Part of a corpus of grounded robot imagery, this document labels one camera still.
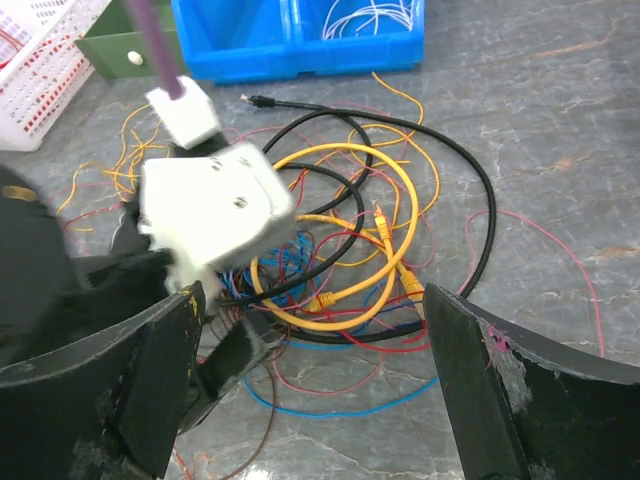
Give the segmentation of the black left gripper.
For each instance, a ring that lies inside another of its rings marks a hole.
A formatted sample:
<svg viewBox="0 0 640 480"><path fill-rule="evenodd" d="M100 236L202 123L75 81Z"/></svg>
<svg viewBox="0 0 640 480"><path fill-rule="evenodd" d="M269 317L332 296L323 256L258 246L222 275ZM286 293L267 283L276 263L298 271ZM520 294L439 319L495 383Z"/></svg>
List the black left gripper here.
<svg viewBox="0 0 640 480"><path fill-rule="evenodd" d="M172 263L138 232L139 200L106 256L69 256L59 221L17 172L1 170L1 363L49 353L168 297ZM271 354L267 317L249 313L190 375L180 427L199 425L240 378Z"/></svg>

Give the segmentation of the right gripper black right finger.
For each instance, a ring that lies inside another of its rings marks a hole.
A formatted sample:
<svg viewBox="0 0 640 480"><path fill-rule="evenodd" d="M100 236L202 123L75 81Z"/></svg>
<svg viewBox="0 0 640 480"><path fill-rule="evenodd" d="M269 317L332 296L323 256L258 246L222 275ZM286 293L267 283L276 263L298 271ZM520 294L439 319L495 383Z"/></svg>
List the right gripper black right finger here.
<svg viewBox="0 0 640 480"><path fill-rule="evenodd" d="M430 284L431 349L468 479L636 479L639 369Z"/></svg>

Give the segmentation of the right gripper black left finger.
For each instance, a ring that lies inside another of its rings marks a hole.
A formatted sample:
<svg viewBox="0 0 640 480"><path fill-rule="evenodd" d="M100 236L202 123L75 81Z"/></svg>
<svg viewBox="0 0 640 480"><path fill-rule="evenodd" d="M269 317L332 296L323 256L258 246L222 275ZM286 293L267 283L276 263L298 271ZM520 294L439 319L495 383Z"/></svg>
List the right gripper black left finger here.
<svg viewBox="0 0 640 480"><path fill-rule="evenodd" d="M202 286L1 370L4 479L165 475L201 333Z"/></svg>

